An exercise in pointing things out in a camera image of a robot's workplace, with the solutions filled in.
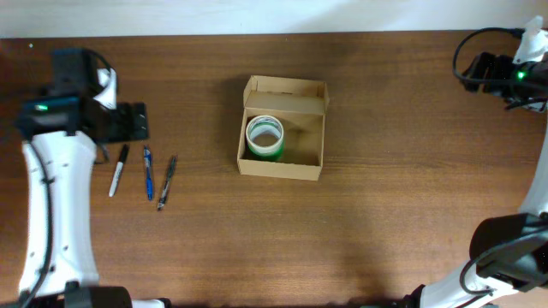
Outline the green tape roll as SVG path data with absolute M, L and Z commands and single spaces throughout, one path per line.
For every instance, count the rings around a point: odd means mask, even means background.
M 275 162 L 282 157 L 284 146 L 284 140 L 279 140 L 271 146 L 259 146 L 254 142 L 247 143 L 247 148 L 250 151 L 250 156 L 261 161 L 270 162 Z

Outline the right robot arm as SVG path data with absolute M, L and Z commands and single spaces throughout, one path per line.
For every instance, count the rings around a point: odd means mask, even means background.
M 509 107 L 546 109 L 547 61 L 543 52 L 495 56 L 483 52 L 462 72 L 462 84 L 500 96 Z M 474 231 L 469 260 L 444 279 L 420 285 L 400 307 L 487 307 L 493 300 L 547 286 L 547 150 L 514 215 L 485 219 Z

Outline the cream masking tape roll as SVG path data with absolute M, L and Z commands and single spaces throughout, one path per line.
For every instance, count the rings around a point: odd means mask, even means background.
M 279 140 L 285 141 L 283 124 L 274 116 L 258 115 L 248 124 L 245 130 L 247 142 L 254 142 L 259 146 L 271 146 Z

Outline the black and white permanent marker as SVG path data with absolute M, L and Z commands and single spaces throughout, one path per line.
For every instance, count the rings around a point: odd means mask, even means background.
M 110 189 L 108 193 L 110 198 L 114 197 L 116 194 L 116 190 L 118 188 L 122 171 L 123 171 L 123 166 L 127 160 L 128 153 L 129 153 L 129 145 L 125 144 L 122 147 L 118 161 L 116 162 L 116 168 L 112 177 L 112 181 L 111 181 Z

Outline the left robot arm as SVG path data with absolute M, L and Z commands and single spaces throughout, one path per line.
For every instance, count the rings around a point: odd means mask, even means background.
M 101 286 L 90 227 L 92 169 L 110 143 L 146 140 L 143 103 L 116 101 L 116 70 L 96 51 L 54 50 L 53 81 L 16 126 L 29 185 L 26 260 L 14 307 L 170 307 Z

